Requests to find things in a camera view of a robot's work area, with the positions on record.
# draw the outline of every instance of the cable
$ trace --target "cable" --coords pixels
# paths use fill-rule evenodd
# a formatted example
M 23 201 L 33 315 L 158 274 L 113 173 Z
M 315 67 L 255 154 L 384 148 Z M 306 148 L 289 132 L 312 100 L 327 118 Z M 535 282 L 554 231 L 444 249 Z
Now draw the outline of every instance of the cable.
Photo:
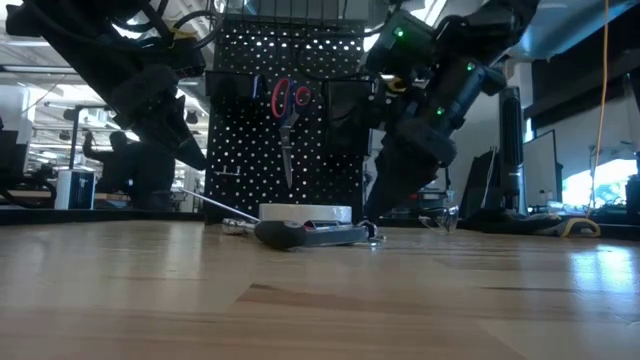
M 591 176 L 591 200 L 587 210 L 587 219 L 591 217 L 591 210 L 596 203 L 596 172 L 600 162 L 600 149 L 602 147 L 602 128 L 604 126 L 604 115 L 607 106 L 607 82 L 609 81 L 609 0 L 604 0 L 604 46 L 603 46 L 603 78 L 602 78 L 602 99 L 600 104 L 600 125 L 598 128 L 598 142 L 596 145 L 596 163 Z
M 199 18 L 199 17 L 209 17 L 211 19 L 217 19 L 216 14 L 214 14 L 213 12 L 211 12 L 209 10 L 198 10 L 198 11 L 194 11 L 194 12 L 189 13 L 189 14 L 185 15 L 184 17 L 182 17 L 180 20 L 178 20 L 173 25 L 173 28 L 174 29 L 180 29 L 182 26 L 184 26 L 189 21 L 191 21 L 191 20 L 193 20 L 195 18 Z M 211 31 L 204 38 L 198 40 L 198 42 L 193 45 L 192 49 L 193 50 L 202 49 L 203 47 L 207 46 L 210 42 L 215 40 L 216 36 L 218 36 L 218 34 L 222 31 L 222 24 L 223 24 L 222 21 L 216 21 L 216 25 L 213 28 L 213 31 Z
M 39 98 L 38 100 L 36 100 L 36 102 L 34 102 L 33 104 L 31 104 L 28 108 L 24 109 L 21 113 L 20 116 L 24 115 L 26 112 L 28 112 L 29 110 L 33 109 L 34 106 L 38 105 L 42 100 L 44 100 L 47 96 L 49 96 L 49 94 L 51 94 L 51 92 L 53 92 L 53 90 L 60 85 L 61 82 L 64 81 L 64 79 L 67 78 L 67 75 L 64 75 L 63 77 L 61 77 L 60 79 L 58 79 L 58 81 L 53 84 L 53 86 L 51 87 L 51 89 L 49 89 L 49 91 L 47 91 L 41 98 Z
M 158 10 L 156 10 L 158 12 L 158 15 L 163 16 L 164 12 L 167 10 L 168 5 L 169 5 L 169 0 L 162 0 L 160 2 L 160 5 L 158 5 Z M 127 31 L 131 31 L 131 32 L 144 33 L 153 29 L 153 25 L 151 24 L 151 21 L 148 21 L 144 24 L 132 25 L 118 18 L 112 18 L 111 22 L 113 22 L 117 27 Z
M 116 49 L 116 50 L 119 50 L 119 51 L 132 52 L 132 53 L 138 53 L 138 54 L 144 54 L 144 55 L 166 55 L 167 53 L 171 52 L 171 49 L 167 49 L 167 48 L 163 48 L 163 49 L 144 48 L 144 47 L 140 47 L 139 44 L 138 45 L 130 45 L 130 44 L 124 43 L 124 42 L 108 43 L 108 42 L 98 41 L 98 40 L 95 40 L 95 39 L 92 39 L 92 38 L 88 38 L 88 37 L 85 37 L 85 36 L 82 36 L 82 35 L 78 35 L 78 34 L 72 32 L 72 31 L 67 30 L 65 27 L 61 26 L 60 24 L 58 24 L 57 22 L 55 22 L 54 20 L 49 18 L 49 16 L 47 16 L 47 14 L 44 11 L 42 11 L 42 9 L 40 9 L 40 7 L 34 2 L 34 0 L 24 0 L 24 4 L 46 26 L 50 27 L 51 29 L 53 29 L 54 31 L 58 32 L 61 35 L 69 37 L 69 38 L 71 38 L 71 39 L 73 39 L 75 41 L 81 42 L 83 44 L 87 44 L 87 45 L 91 45 L 91 46 L 99 46 L 99 47 L 109 47 L 109 48 Z M 199 17 L 199 16 L 210 16 L 210 17 L 213 17 L 213 18 L 216 17 L 216 15 L 213 12 L 210 12 L 210 11 L 207 11 L 207 10 L 199 10 L 199 11 L 187 14 L 185 17 L 183 17 L 182 19 L 178 20 L 178 22 L 176 23 L 176 25 L 174 25 L 174 27 L 176 29 L 179 29 L 186 22 L 188 22 L 188 21 L 190 21 L 190 20 L 192 20 L 192 19 L 194 19 L 196 17 Z M 213 40 L 215 40 L 216 36 L 218 36 L 218 34 L 220 33 L 220 31 L 222 29 L 222 26 L 221 26 L 222 22 L 220 21 L 219 23 L 220 23 L 220 26 L 216 26 L 214 31 L 212 31 L 209 35 L 207 35 L 205 38 L 203 38 L 200 41 L 198 41 L 191 48 L 183 49 L 182 51 L 199 50 L 199 49 L 205 47 L 207 44 L 209 44 Z

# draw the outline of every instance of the red scissors handle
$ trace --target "red scissors handle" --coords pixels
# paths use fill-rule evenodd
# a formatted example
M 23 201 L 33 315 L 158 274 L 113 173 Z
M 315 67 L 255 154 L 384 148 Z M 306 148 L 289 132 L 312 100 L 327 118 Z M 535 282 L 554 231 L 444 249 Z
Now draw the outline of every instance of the red scissors handle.
M 280 95 L 280 91 L 283 90 L 283 86 L 286 87 L 286 89 L 284 89 L 284 106 L 282 108 L 282 112 L 278 112 L 278 96 Z M 273 88 L 273 94 L 271 94 L 271 112 L 273 113 L 273 116 L 278 119 L 287 116 L 288 111 L 290 111 L 290 90 L 291 80 L 289 80 L 289 78 L 280 79 L 276 84 L 276 87 Z

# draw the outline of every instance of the wooden table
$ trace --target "wooden table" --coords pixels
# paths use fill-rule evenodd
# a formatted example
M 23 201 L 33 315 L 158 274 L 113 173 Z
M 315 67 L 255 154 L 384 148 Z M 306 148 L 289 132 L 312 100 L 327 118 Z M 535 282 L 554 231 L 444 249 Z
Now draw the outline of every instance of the wooden table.
M 0 228 L 0 359 L 637 359 L 640 245 L 383 230 L 270 250 L 199 223 Z

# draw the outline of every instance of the yellow cable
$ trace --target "yellow cable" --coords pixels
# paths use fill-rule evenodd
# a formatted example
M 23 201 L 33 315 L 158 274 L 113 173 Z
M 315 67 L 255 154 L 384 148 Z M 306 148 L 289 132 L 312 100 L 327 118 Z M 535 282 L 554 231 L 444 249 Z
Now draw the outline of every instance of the yellow cable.
M 604 125 L 604 114 L 607 106 L 607 82 L 609 81 L 609 0 L 604 0 L 604 46 L 603 46 L 603 62 L 604 71 L 602 79 L 602 99 L 600 104 L 600 127 L 598 129 L 598 143 L 596 145 L 596 163 L 593 168 L 593 176 L 591 178 L 591 199 L 589 199 L 589 208 L 587 210 L 587 219 L 591 217 L 591 210 L 595 206 L 595 188 L 596 188 L 596 172 L 598 171 L 598 163 L 600 162 L 600 149 L 602 147 L 602 128 Z

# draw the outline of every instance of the black pegboard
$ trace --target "black pegboard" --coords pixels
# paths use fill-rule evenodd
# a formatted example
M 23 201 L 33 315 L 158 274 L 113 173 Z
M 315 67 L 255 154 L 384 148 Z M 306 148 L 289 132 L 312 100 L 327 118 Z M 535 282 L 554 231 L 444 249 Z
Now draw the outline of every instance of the black pegboard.
M 340 30 L 362 32 L 361 23 Z M 214 71 L 262 74 L 268 94 L 250 102 L 218 94 L 209 121 L 205 192 L 211 198 L 258 216 L 261 203 L 347 205 L 354 220 L 362 217 L 363 157 L 331 155 L 325 146 L 327 119 L 322 84 L 300 73 L 336 77 L 356 71 L 362 56 L 362 40 L 300 39 L 335 28 L 273 23 L 246 23 L 227 19 L 216 43 Z M 293 187 L 283 169 L 278 122 L 271 114 L 271 90 L 282 77 L 290 77 L 314 94 L 307 112 L 292 132 Z M 221 175 L 236 172 L 240 176 Z M 208 207 L 209 221 L 228 216 Z

